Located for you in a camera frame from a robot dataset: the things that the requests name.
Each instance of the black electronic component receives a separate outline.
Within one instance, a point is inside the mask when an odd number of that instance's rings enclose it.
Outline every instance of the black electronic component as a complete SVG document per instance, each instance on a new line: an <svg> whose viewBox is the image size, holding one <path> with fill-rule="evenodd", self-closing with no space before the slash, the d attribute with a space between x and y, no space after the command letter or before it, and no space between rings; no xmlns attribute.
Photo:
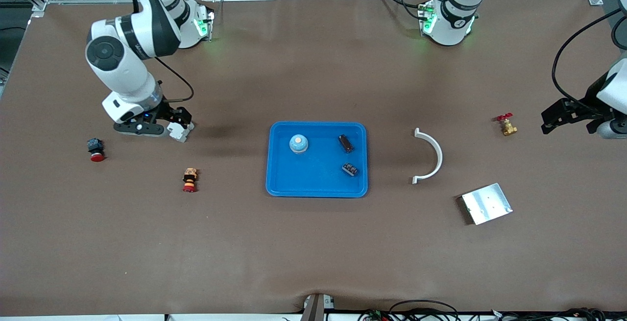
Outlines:
<svg viewBox="0 0 627 321"><path fill-rule="evenodd" d="M350 176L355 176L357 174L357 168L353 167L351 163L345 163L342 165L342 170Z"/></svg>
<svg viewBox="0 0 627 321"><path fill-rule="evenodd" d="M92 162L102 162L105 160L105 147L98 138L92 138L87 142L87 152L92 154Z"/></svg>
<svg viewBox="0 0 627 321"><path fill-rule="evenodd" d="M346 153L351 153L352 151L354 151L355 148L352 146L349 138L347 138L346 135L340 135L338 138L340 140L340 145L342 145Z"/></svg>

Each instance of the white-blue cap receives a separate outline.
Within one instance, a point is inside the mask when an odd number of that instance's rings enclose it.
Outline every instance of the white-blue cap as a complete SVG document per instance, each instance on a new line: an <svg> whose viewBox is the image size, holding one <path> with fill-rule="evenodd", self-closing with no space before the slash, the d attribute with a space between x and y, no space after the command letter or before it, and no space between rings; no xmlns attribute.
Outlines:
<svg viewBox="0 0 627 321"><path fill-rule="evenodd" d="M294 153L303 153L307 151L307 147L309 147L309 141L307 141L307 138L303 135L294 135L291 137L291 140L289 140L289 148Z"/></svg>

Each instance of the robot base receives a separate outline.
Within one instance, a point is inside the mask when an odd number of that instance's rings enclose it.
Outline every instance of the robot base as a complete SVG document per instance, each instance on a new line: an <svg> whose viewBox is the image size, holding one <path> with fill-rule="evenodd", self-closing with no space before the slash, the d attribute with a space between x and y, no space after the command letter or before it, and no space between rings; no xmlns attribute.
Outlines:
<svg viewBox="0 0 627 321"><path fill-rule="evenodd" d="M442 46L454 46L470 33L475 17L466 24L467 26L453 28L450 22L438 14L441 4L442 2L438 0L430 0L421 5L418 15L427 20L420 21L420 33Z"/></svg>
<svg viewBox="0 0 627 321"><path fill-rule="evenodd" d="M203 39L211 40L213 31L213 12L194 0L184 1L190 7L190 17L181 25L180 49L191 48Z"/></svg>

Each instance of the table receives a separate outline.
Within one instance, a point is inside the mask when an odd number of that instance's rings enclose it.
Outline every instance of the table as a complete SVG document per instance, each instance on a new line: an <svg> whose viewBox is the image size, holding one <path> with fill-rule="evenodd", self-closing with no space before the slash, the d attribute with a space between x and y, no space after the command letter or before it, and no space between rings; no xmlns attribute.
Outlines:
<svg viewBox="0 0 627 321"><path fill-rule="evenodd" d="M485 0L456 47L381 0L212 4L215 39L165 57L195 86L188 142L119 135L85 62L91 22L128 5L50 5L25 35L0 105L0 314L291 312L430 298L459 310L627 308L625 143L540 112L558 47L602 15L587 0ZM618 56L601 24L558 78L582 96ZM187 89L162 66L166 96ZM497 115L519 133L504 137ZM362 199L273 198L269 127L360 122ZM444 151L441 171L420 127ZM99 137L107 160L88 160ZM181 191L186 167L199 192ZM499 182L513 213L468 225L456 197Z"/></svg>

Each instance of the blue tray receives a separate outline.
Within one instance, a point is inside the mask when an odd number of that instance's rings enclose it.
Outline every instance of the blue tray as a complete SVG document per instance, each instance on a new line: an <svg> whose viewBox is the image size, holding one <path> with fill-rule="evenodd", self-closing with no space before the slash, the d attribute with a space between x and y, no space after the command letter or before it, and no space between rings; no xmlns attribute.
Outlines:
<svg viewBox="0 0 627 321"><path fill-rule="evenodd" d="M296 154L289 139L296 134L309 148ZM346 135L355 148L346 153L338 137ZM270 129L266 190L292 198L361 198L368 191L365 127L360 123L278 122ZM342 170L349 162L355 176Z"/></svg>

